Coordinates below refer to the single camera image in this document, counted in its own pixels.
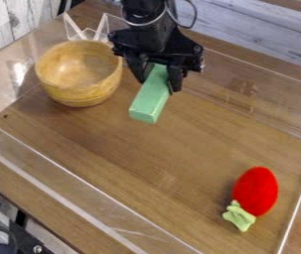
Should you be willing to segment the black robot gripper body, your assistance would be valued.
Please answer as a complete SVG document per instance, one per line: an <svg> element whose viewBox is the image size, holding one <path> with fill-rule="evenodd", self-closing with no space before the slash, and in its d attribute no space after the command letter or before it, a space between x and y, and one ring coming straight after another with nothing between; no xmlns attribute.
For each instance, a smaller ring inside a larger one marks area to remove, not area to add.
<svg viewBox="0 0 301 254"><path fill-rule="evenodd" d="M172 24L129 27L108 33L112 51L125 58L131 66L147 63L177 66L200 72L203 68L203 47L187 38Z"/></svg>

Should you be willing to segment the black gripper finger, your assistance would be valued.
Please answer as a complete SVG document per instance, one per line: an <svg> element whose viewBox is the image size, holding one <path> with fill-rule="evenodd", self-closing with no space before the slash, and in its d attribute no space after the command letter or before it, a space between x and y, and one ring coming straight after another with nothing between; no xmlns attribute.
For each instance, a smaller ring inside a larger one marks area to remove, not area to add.
<svg viewBox="0 0 301 254"><path fill-rule="evenodd" d="M153 67L153 64L143 60L137 55L128 53L125 56L125 62L128 68L136 78L136 80L143 83L148 77L149 71Z"/></svg>
<svg viewBox="0 0 301 254"><path fill-rule="evenodd" d="M182 82L186 77L186 71L176 65L167 66L167 85L169 93L179 92L182 90Z"/></svg>

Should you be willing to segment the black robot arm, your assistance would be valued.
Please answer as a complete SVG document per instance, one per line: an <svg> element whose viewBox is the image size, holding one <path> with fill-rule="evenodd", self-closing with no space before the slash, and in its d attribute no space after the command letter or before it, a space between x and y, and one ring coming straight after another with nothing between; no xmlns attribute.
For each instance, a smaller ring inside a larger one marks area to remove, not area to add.
<svg viewBox="0 0 301 254"><path fill-rule="evenodd" d="M191 29L177 21L175 0L120 0L120 18L125 29L107 34L112 53L125 59L139 82L144 82L155 64L164 67L168 92L182 90L190 71L203 70L203 47L183 35Z"/></svg>

